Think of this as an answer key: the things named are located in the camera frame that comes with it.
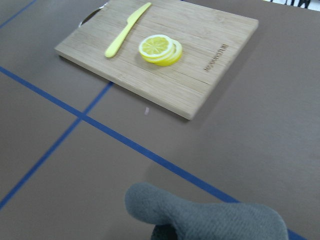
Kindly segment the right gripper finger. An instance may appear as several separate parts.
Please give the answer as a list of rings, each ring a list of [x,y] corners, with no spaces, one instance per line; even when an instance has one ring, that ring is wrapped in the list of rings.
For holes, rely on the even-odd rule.
[[[155,225],[152,231],[151,240],[177,240],[175,228],[170,224]]]

